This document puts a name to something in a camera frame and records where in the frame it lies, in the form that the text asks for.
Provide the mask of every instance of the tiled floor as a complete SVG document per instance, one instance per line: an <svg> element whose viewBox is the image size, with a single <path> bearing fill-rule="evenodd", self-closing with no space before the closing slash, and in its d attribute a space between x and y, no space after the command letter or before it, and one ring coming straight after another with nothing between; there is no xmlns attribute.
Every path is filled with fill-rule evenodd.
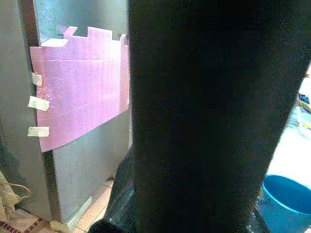
<svg viewBox="0 0 311 233"><path fill-rule="evenodd" d="M112 185L113 180L109 179L105 181L103 185L96 191L96 193L92 197L91 205L84 213L80 221L77 223L76 227L73 230L73 233L87 233L93 223L103 218L109 202ZM47 225L39 232L52 233L54 231L49 228L49 225Z"/></svg>

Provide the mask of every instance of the blue bucket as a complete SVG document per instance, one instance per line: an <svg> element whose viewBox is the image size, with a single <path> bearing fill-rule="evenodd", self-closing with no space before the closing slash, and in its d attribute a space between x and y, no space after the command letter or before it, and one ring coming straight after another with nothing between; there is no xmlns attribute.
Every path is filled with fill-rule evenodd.
<svg viewBox="0 0 311 233"><path fill-rule="evenodd" d="M303 233L311 225L311 190L283 176L268 175L258 209L271 233Z"/></svg>

